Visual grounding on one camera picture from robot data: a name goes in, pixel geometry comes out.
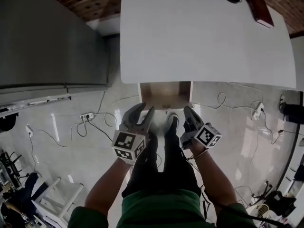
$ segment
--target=book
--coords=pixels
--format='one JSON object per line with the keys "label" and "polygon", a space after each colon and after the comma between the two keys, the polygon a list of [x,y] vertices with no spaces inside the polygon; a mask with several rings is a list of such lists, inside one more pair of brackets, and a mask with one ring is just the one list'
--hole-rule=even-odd
{"label": "book", "polygon": [[246,0],[250,6],[254,20],[268,28],[273,28],[270,12],[264,0]]}

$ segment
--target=forearm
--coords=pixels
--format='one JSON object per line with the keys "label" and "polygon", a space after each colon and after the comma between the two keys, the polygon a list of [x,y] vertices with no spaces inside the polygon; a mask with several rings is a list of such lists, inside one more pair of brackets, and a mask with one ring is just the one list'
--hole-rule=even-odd
{"label": "forearm", "polygon": [[85,207],[96,209],[107,216],[129,168],[129,164],[118,158],[89,192]]}
{"label": "forearm", "polygon": [[[204,151],[204,147],[191,148],[194,156]],[[218,203],[229,205],[237,202],[235,191],[227,176],[214,162],[208,152],[195,158],[196,165],[200,171],[207,194]]]}
{"label": "forearm", "polygon": [[22,214],[21,210],[18,209],[15,205],[9,203],[9,202],[5,202],[4,205],[8,208],[8,209],[11,209],[19,214]]}

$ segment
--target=green shirt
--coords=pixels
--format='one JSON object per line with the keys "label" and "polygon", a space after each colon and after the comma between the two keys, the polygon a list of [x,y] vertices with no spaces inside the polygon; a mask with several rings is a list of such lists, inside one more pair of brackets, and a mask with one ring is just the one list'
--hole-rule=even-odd
{"label": "green shirt", "polygon": [[[244,212],[241,204],[233,204],[230,207]],[[252,220],[240,218],[236,215],[221,211],[218,227],[252,226]],[[72,213],[68,228],[107,228],[108,221],[104,214],[97,210],[77,207]],[[207,223],[200,212],[200,198],[191,191],[175,190],[152,191],[142,190],[133,193],[123,199],[122,216],[117,224],[119,228],[136,227],[200,227],[214,228]]]}

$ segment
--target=black pants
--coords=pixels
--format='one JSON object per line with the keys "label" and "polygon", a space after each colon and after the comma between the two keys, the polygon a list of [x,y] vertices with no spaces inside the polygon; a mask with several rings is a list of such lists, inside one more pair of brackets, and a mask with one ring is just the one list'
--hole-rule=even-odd
{"label": "black pants", "polygon": [[138,157],[131,178],[122,197],[141,190],[167,190],[184,189],[195,192],[200,196],[200,188],[192,166],[180,148],[180,141],[176,135],[177,119],[165,134],[165,165],[164,171],[157,170],[157,137],[149,132],[149,142],[142,154]]}
{"label": "black pants", "polygon": [[24,188],[16,191],[14,196],[9,199],[9,203],[15,205],[18,209],[24,212],[29,218],[33,217],[33,214],[36,212],[36,207],[32,203],[32,200],[35,200],[39,197],[41,193],[48,188],[46,183],[43,183],[32,196],[32,191],[38,179],[37,173],[31,173],[27,180],[25,181]]}
{"label": "black pants", "polygon": [[304,124],[304,106],[283,103],[280,105],[280,112],[286,116],[286,121]]}

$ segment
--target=marker cube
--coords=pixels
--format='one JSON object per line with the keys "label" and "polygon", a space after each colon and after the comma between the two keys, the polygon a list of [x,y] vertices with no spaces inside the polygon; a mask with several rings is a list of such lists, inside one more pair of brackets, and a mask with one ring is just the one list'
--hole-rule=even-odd
{"label": "marker cube", "polygon": [[116,130],[113,137],[112,148],[115,155],[128,164],[134,165],[138,156],[146,147],[146,137]]}
{"label": "marker cube", "polygon": [[206,148],[213,148],[222,135],[212,126],[203,125],[194,138]]}

